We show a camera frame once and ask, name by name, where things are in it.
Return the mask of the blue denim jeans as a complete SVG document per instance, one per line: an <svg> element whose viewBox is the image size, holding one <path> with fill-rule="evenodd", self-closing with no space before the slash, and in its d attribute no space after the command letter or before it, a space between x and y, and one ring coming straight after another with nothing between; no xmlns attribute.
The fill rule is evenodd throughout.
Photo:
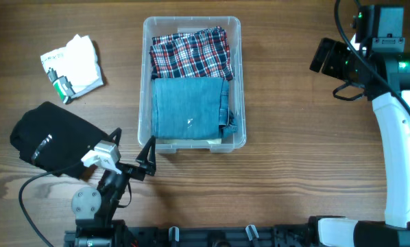
<svg viewBox="0 0 410 247"><path fill-rule="evenodd" d="M157 139L224 139L238 131L223 78L157 78L152 82L152 135Z"/></svg>

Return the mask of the black garment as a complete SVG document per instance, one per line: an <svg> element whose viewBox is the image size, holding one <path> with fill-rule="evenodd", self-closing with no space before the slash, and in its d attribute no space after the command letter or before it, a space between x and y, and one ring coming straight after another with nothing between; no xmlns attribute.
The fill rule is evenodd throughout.
<svg viewBox="0 0 410 247"><path fill-rule="evenodd" d="M108 134L69 111L44 102L27 111L10 135L20 159L47 172L79 178L86 170L81 158Z"/></svg>

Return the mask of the red navy plaid shirt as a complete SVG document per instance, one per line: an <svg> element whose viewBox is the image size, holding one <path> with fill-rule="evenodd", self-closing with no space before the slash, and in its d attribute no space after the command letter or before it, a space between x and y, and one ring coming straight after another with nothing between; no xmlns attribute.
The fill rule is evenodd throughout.
<svg viewBox="0 0 410 247"><path fill-rule="evenodd" d="M234 77L226 30L220 26L193 33L152 38L149 49L152 78Z"/></svg>

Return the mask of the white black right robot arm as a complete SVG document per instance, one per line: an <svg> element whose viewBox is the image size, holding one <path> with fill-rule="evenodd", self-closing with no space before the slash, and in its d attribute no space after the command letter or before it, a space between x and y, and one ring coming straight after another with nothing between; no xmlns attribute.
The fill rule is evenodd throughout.
<svg viewBox="0 0 410 247"><path fill-rule="evenodd" d="M323 38L310 69L355 86L367 97L381 132L387 199L382 222L323 217L315 241L324 246L410 246L410 53L371 51L362 63L347 44Z"/></svg>

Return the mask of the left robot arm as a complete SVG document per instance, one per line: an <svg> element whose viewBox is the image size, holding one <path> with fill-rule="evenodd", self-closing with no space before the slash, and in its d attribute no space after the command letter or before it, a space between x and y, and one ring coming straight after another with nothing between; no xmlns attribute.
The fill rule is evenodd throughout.
<svg viewBox="0 0 410 247"><path fill-rule="evenodd" d="M125 221L114 220L113 216L122 207L123 194L132 191L130 181L142 181L156 173L156 138L149 138L136 157L136 165L120 161L120 128L108 138L101 140L81 159L84 166L95 165L104 169L104 174L96 187L84 187L75 192L71 208L76 230L65 233L65 246L138 246L137 238Z"/></svg>

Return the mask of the white printed shirt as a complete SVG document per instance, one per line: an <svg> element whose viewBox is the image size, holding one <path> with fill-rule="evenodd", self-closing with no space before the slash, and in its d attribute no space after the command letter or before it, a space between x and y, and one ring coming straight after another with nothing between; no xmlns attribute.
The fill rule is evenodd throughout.
<svg viewBox="0 0 410 247"><path fill-rule="evenodd" d="M63 104L104 85L89 36L75 35L65 47L43 54L40 61Z"/></svg>

